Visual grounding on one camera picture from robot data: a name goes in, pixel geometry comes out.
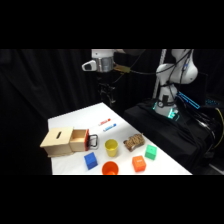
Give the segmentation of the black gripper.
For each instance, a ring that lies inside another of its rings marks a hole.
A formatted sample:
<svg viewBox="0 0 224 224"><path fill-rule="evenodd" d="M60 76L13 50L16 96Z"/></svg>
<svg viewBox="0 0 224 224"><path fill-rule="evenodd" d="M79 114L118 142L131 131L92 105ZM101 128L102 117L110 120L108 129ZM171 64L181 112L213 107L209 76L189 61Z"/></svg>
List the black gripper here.
<svg viewBox="0 0 224 224"><path fill-rule="evenodd" d="M101 93L102 102L106 103L106 94L110 94L110 104L116 103L114 94L112 91L115 90L115 84L113 79L113 73L100 73L98 76L98 90Z"/></svg>

